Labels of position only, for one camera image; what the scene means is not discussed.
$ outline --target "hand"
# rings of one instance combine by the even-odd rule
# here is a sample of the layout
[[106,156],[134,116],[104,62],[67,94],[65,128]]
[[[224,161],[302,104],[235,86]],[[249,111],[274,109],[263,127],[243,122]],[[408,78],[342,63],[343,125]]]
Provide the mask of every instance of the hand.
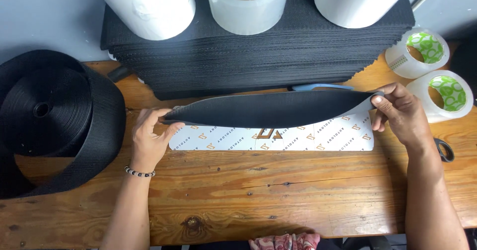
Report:
[[141,173],[150,173],[164,156],[167,144],[184,123],[169,125],[161,135],[153,133],[159,117],[169,113],[170,109],[143,109],[133,128],[133,158],[129,167]]
[[373,131],[384,131],[389,121],[391,131],[407,148],[425,147],[434,143],[429,123],[421,101],[411,94],[401,83],[391,83],[376,91],[385,93],[385,97],[374,96],[371,102],[378,108]]

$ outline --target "stack of black fabric sheets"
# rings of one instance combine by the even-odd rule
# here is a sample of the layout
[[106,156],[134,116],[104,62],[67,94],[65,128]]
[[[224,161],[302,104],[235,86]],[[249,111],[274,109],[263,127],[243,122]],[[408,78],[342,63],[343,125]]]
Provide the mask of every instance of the stack of black fabric sheets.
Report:
[[240,36],[215,22],[208,0],[196,0],[196,6],[189,27],[161,41],[136,36],[107,6],[101,49],[133,69],[159,100],[169,100],[345,82],[415,23],[409,0],[399,0],[377,23],[359,29],[327,21],[314,0],[287,0],[274,27]]

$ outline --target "fingernail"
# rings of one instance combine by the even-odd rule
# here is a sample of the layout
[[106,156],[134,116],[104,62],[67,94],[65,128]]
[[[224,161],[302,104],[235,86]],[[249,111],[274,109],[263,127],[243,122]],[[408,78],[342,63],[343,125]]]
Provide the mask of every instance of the fingernail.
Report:
[[383,100],[383,98],[378,95],[378,96],[374,97],[373,100],[374,100],[375,103],[379,104]]

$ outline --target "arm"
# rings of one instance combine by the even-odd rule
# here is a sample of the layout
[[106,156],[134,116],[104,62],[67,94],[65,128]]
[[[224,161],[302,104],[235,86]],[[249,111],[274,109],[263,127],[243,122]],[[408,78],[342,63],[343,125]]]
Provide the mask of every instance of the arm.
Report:
[[[164,156],[167,144],[183,123],[175,123],[162,134],[153,133],[158,118],[170,110],[143,109],[133,128],[133,156],[130,168],[142,173],[154,170]],[[116,207],[101,244],[101,250],[148,250],[149,212],[147,196],[151,177],[138,177],[124,173]]]
[[468,250],[462,225],[447,193],[444,168],[432,137],[426,114],[417,97],[399,83],[378,90],[374,131],[384,131],[385,122],[409,155],[405,230],[412,250]]

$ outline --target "black scissors handle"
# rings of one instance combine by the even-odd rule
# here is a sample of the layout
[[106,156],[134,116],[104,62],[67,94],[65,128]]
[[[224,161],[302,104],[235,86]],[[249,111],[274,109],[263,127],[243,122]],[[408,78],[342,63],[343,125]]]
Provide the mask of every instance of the black scissors handle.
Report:
[[[450,147],[450,145],[438,138],[434,138],[434,142],[436,143],[437,150],[439,151],[439,155],[441,156],[441,160],[446,163],[450,163],[454,160],[454,151]],[[441,150],[441,147],[439,145],[443,146],[443,148],[446,151],[446,154],[444,154]]]

